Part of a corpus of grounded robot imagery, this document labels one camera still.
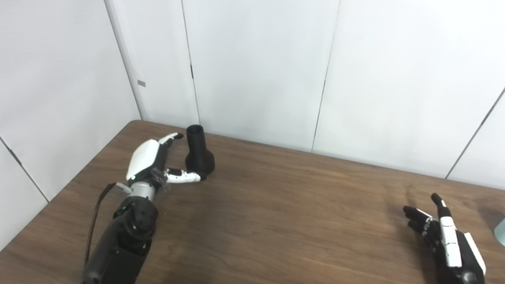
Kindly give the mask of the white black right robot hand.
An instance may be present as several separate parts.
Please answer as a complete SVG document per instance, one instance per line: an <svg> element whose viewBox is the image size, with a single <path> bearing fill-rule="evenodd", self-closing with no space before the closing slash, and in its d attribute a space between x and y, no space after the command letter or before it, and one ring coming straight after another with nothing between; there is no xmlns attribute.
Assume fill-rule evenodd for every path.
<svg viewBox="0 0 505 284"><path fill-rule="evenodd" d="M437 284L485 284L486 265L469 232L456 228L452 212L437 193L431 194L438 217L404 206L408 226L419 233L432 251Z"/></svg>

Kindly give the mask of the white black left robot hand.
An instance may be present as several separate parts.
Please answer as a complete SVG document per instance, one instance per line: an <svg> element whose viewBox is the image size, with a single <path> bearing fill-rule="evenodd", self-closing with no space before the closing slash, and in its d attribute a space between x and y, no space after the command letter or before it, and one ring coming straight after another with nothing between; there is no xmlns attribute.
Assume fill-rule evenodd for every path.
<svg viewBox="0 0 505 284"><path fill-rule="evenodd" d="M147 182L156 189L168 183L201 182L207 179L202 172L186 172L182 169L166 167L168 151L175 140L184 137L182 133L171 133L160 140L146 140L132 154L126 180L129 187L136 182Z"/></svg>

